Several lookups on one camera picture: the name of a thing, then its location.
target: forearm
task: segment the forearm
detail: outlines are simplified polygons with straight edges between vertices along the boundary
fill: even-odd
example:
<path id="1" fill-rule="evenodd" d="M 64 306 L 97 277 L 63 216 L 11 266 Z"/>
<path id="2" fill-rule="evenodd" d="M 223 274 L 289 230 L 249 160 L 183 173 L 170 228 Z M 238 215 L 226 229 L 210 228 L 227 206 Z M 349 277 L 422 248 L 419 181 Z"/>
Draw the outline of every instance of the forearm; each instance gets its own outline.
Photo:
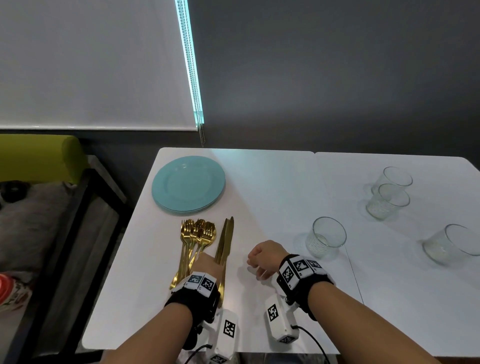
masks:
<path id="1" fill-rule="evenodd" d="M 171 303 L 133 334 L 102 364 L 172 364 L 192 327 L 190 310 Z"/>
<path id="2" fill-rule="evenodd" d="M 308 305 L 348 363 L 439 363 L 396 327 L 330 283 L 314 284 Z"/>

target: white device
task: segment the white device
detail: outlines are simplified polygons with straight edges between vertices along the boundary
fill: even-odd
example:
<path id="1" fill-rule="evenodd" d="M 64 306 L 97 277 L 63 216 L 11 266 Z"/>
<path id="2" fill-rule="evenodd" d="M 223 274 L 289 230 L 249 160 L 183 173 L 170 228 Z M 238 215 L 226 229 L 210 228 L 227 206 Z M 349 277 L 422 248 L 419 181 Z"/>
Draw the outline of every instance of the white device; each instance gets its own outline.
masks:
<path id="1" fill-rule="evenodd" d="M 217 364 L 230 360 L 235 353 L 239 335 L 237 315 L 222 308 L 217 310 L 213 323 L 203 322 L 202 326 L 210 331 L 208 343 L 212 348 L 205 353 L 208 360 Z"/>
<path id="2" fill-rule="evenodd" d="M 293 315 L 293 311 L 297 308 L 298 305 L 296 303 L 289 306 L 279 294 L 274 294 L 265 301 L 270 332 L 272 337 L 278 342 L 290 344 L 299 338 L 299 330 L 292 328 L 292 325 L 297 325 Z"/>

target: yellow-green cushion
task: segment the yellow-green cushion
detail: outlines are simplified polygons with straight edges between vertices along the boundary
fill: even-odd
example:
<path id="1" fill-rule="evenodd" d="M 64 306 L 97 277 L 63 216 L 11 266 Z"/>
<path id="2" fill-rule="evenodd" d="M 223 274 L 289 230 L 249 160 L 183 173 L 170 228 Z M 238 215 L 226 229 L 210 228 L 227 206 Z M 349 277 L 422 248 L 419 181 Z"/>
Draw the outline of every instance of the yellow-green cushion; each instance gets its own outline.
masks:
<path id="1" fill-rule="evenodd" d="M 78 183 L 88 167 L 74 136 L 0 134 L 0 181 Z"/>

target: person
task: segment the person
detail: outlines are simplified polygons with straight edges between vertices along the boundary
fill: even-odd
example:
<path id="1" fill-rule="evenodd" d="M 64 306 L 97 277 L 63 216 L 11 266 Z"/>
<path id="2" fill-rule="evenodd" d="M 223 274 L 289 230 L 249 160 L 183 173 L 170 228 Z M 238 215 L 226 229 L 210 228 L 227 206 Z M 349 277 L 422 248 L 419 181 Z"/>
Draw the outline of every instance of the person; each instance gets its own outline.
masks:
<path id="1" fill-rule="evenodd" d="M 247 263 L 257 268 L 258 280 L 265 280 L 279 271 L 288 255 L 282 245 L 268 240 L 252 249 Z M 194 262 L 192 271 L 210 274 L 217 284 L 222 277 L 222 267 L 205 253 Z M 439 363 L 396 327 L 328 281 L 313 284 L 307 295 L 311 313 L 347 363 Z M 174 363 L 192 320 L 186 305 L 169 303 L 102 363 Z"/>

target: clear drinking glass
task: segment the clear drinking glass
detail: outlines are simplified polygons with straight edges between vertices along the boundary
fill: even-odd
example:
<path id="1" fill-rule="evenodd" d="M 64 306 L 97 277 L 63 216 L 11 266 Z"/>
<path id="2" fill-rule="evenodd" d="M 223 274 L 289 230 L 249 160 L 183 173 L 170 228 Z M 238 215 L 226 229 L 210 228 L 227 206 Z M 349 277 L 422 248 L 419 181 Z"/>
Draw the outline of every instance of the clear drinking glass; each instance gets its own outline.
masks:
<path id="1" fill-rule="evenodd" d="M 400 188 L 407 188 L 413 183 L 413 178 L 408 172 L 398 167 L 387 167 L 373 185 L 372 193 L 375 194 L 378 186 L 384 183 L 394 184 Z"/>
<path id="2" fill-rule="evenodd" d="M 312 231 L 305 244 L 308 251 L 321 258 L 332 249 L 338 249 L 347 241 L 347 232 L 342 224 L 334 218 L 323 216 L 313 222 Z"/>
<path id="3" fill-rule="evenodd" d="M 422 243 L 427 256 L 442 265 L 480 256 L 480 237 L 462 225 L 449 224 Z"/>
<path id="4" fill-rule="evenodd" d="M 410 204 L 410 196 L 396 184 L 381 184 L 367 203 L 367 211 L 374 218 L 385 220 Z"/>

